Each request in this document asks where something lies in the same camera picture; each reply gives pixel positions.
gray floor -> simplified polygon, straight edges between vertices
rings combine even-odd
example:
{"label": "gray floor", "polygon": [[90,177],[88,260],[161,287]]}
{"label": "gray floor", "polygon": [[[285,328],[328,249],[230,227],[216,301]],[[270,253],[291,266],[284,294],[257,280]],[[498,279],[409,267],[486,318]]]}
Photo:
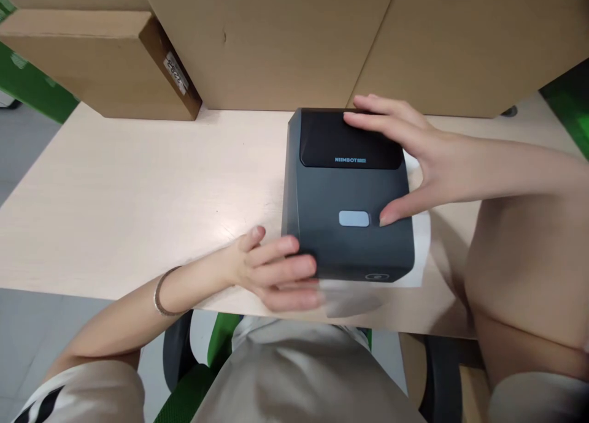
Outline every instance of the gray floor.
{"label": "gray floor", "polygon": [[[0,110],[0,205],[57,133],[60,126],[29,107]],[[0,421],[11,421],[39,386],[51,362],[108,301],[0,289]],[[195,311],[191,343],[206,360],[216,313]],[[374,332],[373,354],[406,392],[396,333]],[[145,421],[152,422],[169,391],[162,368],[163,336],[147,345],[139,374],[145,385]]]}

chair armrest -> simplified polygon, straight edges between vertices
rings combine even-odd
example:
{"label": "chair armrest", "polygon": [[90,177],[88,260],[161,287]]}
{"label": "chair armrest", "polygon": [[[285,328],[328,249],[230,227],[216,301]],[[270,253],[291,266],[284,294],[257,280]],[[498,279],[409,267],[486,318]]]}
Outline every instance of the chair armrest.
{"label": "chair armrest", "polygon": [[419,412],[428,423],[462,422],[460,358],[450,338],[424,337],[428,374]]}
{"label": "chair armrest", "polygon": [[190,322],[193,310],[182,315],[164,334],[164,377],[170,391],[198,364],[190,347]]}

gray button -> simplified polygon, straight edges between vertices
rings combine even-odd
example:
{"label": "gray button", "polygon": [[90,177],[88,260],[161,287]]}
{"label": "gray button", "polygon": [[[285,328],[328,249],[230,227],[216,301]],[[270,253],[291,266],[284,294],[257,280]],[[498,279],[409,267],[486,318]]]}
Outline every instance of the gray button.
{"label": "gray button", "polygon": [[371,273],[369,275],[364,276],[364,279],[368,280],[376,280],[376,281],[384,281],[387,280],[390,276],[381,273]]}
{"label": "gray button", "polygon": [[347,211],[339,212],[339,224],[344,227],[368,227],[370,219],[365,211]]}

bracelet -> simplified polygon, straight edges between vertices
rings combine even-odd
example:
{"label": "bracelet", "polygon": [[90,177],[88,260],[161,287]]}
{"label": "bracelet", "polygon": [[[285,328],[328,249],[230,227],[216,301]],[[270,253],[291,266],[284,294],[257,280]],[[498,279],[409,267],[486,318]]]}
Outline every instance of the bracelet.
{"label": "bracelet", "polygon": [[164,307],[161,306],[161,302],[160,302],[160,289],[161,289],[161,285],[164,283],[164,280],[166,280],[166,278],[172,274],[173,271],[179,269],[181,267],[181,265],[179,265],[178,267],[174,267],[171,270],[168,270],[166,273],[164,273],[162,275],[162,277],[160,278],[160,280],[158,281],[158,285],[157,287],[155,287],[155,292],[153,293],[153,304],[155,305],[155,309],[158,310],[158,313],[162,316],[166,316],[166,317],[175,317],[175,316],[181,316],[184,313],[186,313],[186,311],[182,311],[181,313],[172,313],[171,311],[168,311],[167,309],[165,309]]}

white paper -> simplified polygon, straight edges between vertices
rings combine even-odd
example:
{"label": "white paper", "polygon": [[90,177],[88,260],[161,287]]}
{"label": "white paper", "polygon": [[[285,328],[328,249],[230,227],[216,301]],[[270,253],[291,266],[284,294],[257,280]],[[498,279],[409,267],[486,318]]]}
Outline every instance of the white paper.
{"label": "white paper", "polygon": [[182,93],[182,95],[186,95],[186,90],[188,89],[188,80],[184,76],[174,54],[170,51],[167,53],[166,58],[164,59],[164,66],[166,66],[167,71],[170,73],[174,82],[178,86],[178,89]]}

